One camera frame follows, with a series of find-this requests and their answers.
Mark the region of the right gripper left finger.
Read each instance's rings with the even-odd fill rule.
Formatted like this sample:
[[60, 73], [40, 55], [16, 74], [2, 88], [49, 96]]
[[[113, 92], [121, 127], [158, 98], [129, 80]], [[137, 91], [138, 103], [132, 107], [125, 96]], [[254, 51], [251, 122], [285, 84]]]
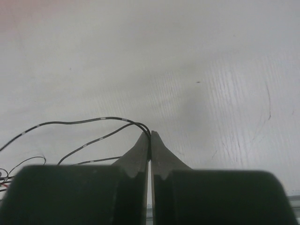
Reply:
[[3, 225], [146, 224], [146, 134], [112, 165], [31, 165], [0, 204]]

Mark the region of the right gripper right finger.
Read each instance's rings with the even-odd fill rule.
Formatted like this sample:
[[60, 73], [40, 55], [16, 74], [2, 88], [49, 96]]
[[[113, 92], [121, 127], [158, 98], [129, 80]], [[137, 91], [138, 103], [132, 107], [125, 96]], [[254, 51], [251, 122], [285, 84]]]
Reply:
[[295, 225], [284, 188], [270, 172], [192, 169], [151, 133], [156, 225]]

